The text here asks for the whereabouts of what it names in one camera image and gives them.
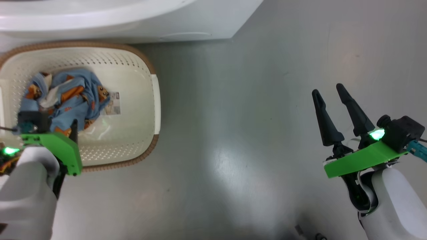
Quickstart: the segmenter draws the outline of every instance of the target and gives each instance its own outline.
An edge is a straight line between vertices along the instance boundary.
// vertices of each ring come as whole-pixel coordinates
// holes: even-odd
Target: glowing green led
[[[383,138],[384,133],[384,129],[378,129],[377,131],[371,132],[369,135],[375,140],[380,140],[381,138]]]
[[[3,149],[3,153],[7,154],[7,155],[12,155],[12,154],[14,154],[16,152],[19,152],[19,149],[17,149],[17,148],[11,148],[11,147],[5,147]]]

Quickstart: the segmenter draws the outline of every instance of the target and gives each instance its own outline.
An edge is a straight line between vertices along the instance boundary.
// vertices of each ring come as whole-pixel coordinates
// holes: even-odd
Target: white plastic basket
[[[79,133],[86,171],[134,164],[154,149],[160,131],[158,79],[146,57],[118,44],[62,42],[14,49],[0,58],[0,125],[16,124],[22,95],[37,72],[57,73],[72,68],[94,72],[110,92],[120,93],[120,115],[101,115]],[[8,145],[20,139],[2,132]]]

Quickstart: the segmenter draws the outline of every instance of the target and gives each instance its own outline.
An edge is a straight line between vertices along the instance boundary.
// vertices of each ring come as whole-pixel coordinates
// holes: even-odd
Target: green plastic mount
[[[68,175],[82,173],[82,159],[77,144],[59,132],[43,134],[21,134],[25,144],[40,144],[67,166]]]
[[[397,153],[382,141],[378,141],[348,156],[331,160],[324,168],[328,178],[331,179],[388,162],[405,153],[407,152]]]

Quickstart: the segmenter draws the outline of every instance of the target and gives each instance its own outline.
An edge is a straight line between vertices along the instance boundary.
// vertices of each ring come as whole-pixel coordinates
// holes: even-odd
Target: blue cloth
[[[45,73],[36,74],[28,84],[21,101],[20,111],[48,111],[52,119],[51,132],[70,135],[70,126],[77,120],[79,131],[88,128],[110,101],[108,91],[101,85],[96,75],[86,69],[74,69],[53,76],[47,86]],[[43,108],[40,101],[48,91],[58,87],[55,103]]]

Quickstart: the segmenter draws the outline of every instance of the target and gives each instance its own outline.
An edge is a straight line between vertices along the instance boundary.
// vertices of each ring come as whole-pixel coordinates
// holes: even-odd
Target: white bathtub-shaped object
[[[231,38],[262,0],[0,0],[0,52],[29,43]]]

